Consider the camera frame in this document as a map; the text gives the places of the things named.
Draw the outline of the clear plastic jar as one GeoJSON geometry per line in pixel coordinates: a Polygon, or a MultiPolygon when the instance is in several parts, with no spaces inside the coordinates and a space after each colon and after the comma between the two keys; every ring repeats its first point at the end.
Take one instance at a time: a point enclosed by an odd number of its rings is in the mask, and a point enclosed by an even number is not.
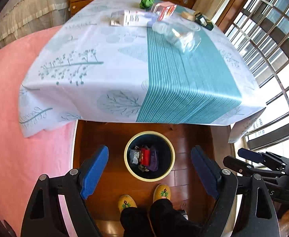
{"type": "Polygon", "coordinates": [[[201,43],[201,37],[196,31],[180,23],[156,22],[152,29],[183,54],[194,52],[201,43]]]}

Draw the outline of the white medicine box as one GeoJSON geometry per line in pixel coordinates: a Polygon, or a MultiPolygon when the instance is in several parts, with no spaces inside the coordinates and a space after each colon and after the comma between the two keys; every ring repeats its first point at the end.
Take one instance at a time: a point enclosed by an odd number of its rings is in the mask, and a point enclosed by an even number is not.
{"type": "Polygon", "coordinates": [[[111,26],[152,27],[158,21],[158,15],[137,10],[122,10],[111,14],[111,26]]]}

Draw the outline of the small beige block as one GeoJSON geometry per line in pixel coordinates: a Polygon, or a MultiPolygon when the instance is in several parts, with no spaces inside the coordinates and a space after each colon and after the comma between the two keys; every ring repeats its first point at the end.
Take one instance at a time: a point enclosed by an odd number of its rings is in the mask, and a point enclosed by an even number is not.
{"type": "Polygon", "coordinates": [[[194,22],[196,19],[196,16],[194,14],[188,13],[187,11],[181,12],[181,17],[191,22],[194,22]]]}

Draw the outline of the red white carton box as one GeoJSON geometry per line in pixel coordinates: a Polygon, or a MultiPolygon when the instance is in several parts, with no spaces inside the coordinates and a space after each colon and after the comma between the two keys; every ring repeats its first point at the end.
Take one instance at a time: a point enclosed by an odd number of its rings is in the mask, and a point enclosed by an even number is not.
{"type": "Polygon", "coordinates": [[[160,22],[173,15],[173,12],[177,8],[177,5],[171,2],[159,2],[155,3],[150,12],[157,15],[157,21],[160,22]]]}

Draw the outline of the green paper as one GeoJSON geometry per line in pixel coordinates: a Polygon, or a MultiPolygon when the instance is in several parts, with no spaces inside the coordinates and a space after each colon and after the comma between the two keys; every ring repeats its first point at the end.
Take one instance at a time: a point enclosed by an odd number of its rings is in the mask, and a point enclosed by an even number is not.
{"type": "Polygon", "coordinates": [[[154,2],[155,0],[141,0],[139,6],[141,9],[148,10],[153,6],[154,2]]]}

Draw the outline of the red plastic bag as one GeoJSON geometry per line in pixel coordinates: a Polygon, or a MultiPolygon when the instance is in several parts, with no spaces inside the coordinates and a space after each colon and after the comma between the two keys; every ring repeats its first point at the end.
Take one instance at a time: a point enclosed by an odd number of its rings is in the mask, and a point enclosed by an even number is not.
{"type": "Polygon", "coordinates": [[[147,148],[141,148],[141,164],[143,166],[150,165],[151,152],[147,148]]]}

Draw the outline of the purple plastic bag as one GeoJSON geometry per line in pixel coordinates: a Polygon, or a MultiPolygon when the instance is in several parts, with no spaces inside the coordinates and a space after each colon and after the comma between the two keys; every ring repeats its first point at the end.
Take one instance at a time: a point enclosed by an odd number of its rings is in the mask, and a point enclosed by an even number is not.
{"type": "Polygon", "coordinates": [[[147,169],[152,172],[158,170],[158,151],[155,147],[150,148],[150,163],[147,169]]]}

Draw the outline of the round trash bin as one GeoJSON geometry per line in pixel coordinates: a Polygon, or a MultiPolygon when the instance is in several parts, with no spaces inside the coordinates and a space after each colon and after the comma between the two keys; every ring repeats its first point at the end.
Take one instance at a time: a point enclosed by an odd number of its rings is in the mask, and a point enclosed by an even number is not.
{"type": "Polygon", "coordinates": [[[136,179],[157,182],[173,169],[175,150],[164,135],[155,131],[144,131],[128,141],[123,158],[127,170],[136,179]]]}

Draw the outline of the yellow slipper left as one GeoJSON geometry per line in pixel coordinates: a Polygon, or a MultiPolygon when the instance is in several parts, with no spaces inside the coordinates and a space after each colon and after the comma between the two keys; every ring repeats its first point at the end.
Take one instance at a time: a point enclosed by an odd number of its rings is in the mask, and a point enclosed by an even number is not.
{"type": "Polygon", "coordinates": [[[136,202],[130,195],[121,195],[117,203],[120,213],[126,208],[137,208],[136,202]]]}

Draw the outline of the person black trouser legs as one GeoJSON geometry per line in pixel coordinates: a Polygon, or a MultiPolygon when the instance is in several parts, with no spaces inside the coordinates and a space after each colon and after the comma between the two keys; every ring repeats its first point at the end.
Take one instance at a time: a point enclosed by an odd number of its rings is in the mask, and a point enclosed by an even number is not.
{"type": "Polygon", "coordinates": [[[168,199],[159,199],[146,212],[142,208],[123,208],[120,223],[124,236],[199,236],[201,227],[187,220],[168,199]]]}

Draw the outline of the pink bedspread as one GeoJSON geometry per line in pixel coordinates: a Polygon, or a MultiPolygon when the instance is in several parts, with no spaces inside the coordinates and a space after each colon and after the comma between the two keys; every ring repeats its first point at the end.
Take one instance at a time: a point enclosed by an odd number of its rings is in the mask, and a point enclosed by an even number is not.
{"type": "Polygon", "coordinates": [[[21,232],[24,213],[39,176],[63,176],[73,167],[76,123],[23,137],[19,86],[57,27],[45,29],[0,50],[0,219],[21,232]]]}

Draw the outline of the tree print tablecloth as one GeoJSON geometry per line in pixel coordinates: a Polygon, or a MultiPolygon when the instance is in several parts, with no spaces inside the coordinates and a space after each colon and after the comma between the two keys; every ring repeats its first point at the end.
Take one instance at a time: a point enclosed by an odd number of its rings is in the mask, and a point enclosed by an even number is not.
{"type": "Polygon", "coordinates": [[[148,27],[112,26],[113,13],[140,0],[94,0],[47,42],[19,90],[25,137],[84,119],[98,122],[235,124],[236,142],[266,107],[259,86],[229,39],[184,19],[197,45],[184,54],[148,27]]]}

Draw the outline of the window grille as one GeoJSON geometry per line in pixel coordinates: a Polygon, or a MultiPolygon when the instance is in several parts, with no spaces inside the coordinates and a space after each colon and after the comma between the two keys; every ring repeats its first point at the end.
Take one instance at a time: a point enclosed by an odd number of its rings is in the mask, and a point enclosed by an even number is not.
{"type": "Polygon", "coordinates": [[[244,139],[251,150],[289,143],[289,0],[230,0],[218,21],[266,103],[244,139]]]}

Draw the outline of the lace covered furniture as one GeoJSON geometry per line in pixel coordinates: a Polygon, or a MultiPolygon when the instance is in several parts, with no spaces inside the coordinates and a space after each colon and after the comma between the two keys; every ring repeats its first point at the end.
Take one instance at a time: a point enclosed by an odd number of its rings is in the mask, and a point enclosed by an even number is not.
{"type": "Polygon", "coordinates": [[[31,33],[63,25],[68,0],[9,0],[0,12],[0,49],[31,33]]]}

